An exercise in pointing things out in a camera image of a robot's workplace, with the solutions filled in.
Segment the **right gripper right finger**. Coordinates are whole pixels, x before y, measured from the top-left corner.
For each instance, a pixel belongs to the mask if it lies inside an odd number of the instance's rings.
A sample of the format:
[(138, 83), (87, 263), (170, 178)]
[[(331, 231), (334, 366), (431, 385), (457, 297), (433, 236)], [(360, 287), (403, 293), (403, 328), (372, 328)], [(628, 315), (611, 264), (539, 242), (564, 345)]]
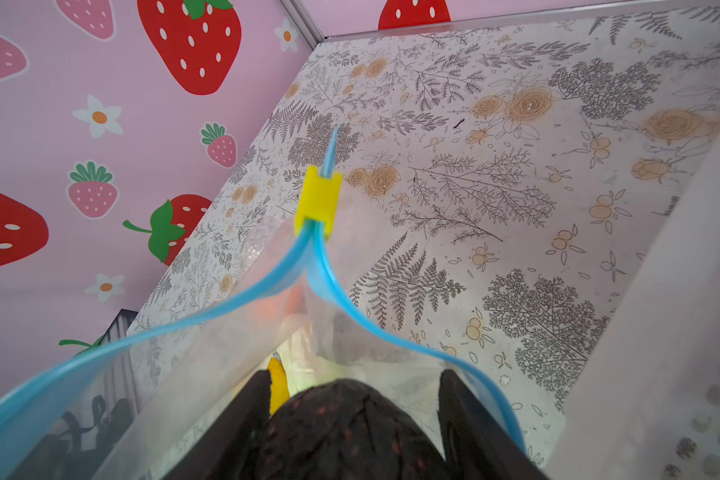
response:
[(454, 371), (442, 372), (438, 400), (445, 462), (453, 479), (546, 479)]

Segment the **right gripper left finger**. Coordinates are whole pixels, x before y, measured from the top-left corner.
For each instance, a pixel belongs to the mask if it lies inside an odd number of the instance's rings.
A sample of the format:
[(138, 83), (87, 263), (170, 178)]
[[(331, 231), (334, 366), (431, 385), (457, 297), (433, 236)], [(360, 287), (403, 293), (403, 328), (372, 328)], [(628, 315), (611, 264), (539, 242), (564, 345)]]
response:
[(164, 479), (237, 479), (270, 419), (271, 374), (254, 373)]

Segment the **clear zip top bag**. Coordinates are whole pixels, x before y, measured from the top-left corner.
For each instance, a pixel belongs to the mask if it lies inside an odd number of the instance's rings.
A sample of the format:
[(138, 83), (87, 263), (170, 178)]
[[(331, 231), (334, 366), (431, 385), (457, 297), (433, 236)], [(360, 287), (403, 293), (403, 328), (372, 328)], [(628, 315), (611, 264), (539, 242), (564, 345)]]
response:
[[(195, 424), (206, 421), (208, 429), (254, 373), (267, 370), (272, 357), (280, 360), (278, 347), (301, 327), (310, 328), (316, 353), (336, 365), (336, 380), (358, 380), (394, 402), (444, 461), (438, 392), (445, 370), (461, 378), (524, 452), (509, 402), (482, 371), (383, 330), (344, 291), (341, 277), (365, 265), (371, 241), (361, 230), (359, 207), (341, 196), (335, 153), (329, 147), (323, 163), (307, 169), (294, 220), (273, 234), (232, 297), (76, 357), (6, 395), (0, 401), (0, 479), (148, 477)], [(297, 284), (304, 289), (305, 314), (274, 325), (257, 318), (258, 300)], [(54, 431), (96, 377), (150, 340), (192, 326), (200, 328), (195, 343), (115, 442), (82, 450), (77, 424)]]

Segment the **dark avocado toy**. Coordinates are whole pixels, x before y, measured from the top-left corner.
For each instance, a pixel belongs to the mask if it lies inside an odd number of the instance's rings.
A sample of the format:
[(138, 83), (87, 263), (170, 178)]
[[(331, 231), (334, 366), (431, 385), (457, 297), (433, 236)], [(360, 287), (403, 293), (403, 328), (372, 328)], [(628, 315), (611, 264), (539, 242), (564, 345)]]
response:
[(412, 417), (358, 380), (300, 392), (264, 428), (252, 479), (448, 479)]

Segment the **orange toy fruit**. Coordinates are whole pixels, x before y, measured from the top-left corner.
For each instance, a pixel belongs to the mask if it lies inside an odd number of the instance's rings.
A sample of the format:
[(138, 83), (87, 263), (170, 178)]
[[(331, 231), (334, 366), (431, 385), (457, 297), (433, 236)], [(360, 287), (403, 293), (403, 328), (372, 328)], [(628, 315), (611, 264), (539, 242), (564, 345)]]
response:
[(291, 315), (305, 314), (307, 307), (303, 286), (297, 284), (274, 296), (258, 300), (254, 311), (259, 320), (272, 325)]

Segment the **white plastic basket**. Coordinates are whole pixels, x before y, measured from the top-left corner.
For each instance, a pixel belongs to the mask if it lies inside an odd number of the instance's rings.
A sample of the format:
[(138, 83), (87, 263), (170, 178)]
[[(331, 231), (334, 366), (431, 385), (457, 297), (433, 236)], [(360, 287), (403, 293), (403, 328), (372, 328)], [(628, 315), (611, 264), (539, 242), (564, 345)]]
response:
[(720, 133), (638, 224), (651, 242), (567, 399), (553, 479), (720, 479)]

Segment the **white radish toy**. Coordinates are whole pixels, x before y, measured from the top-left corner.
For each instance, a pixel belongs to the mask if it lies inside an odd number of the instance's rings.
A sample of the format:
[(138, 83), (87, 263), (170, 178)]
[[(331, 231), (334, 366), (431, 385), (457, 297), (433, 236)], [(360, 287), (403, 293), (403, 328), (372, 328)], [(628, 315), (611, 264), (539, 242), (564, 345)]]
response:
[(284, 367), (288, 387), (300, 392), (338, 378), (336, 365), (316, 353), (311, 330), (301, 327), (277, 349)]

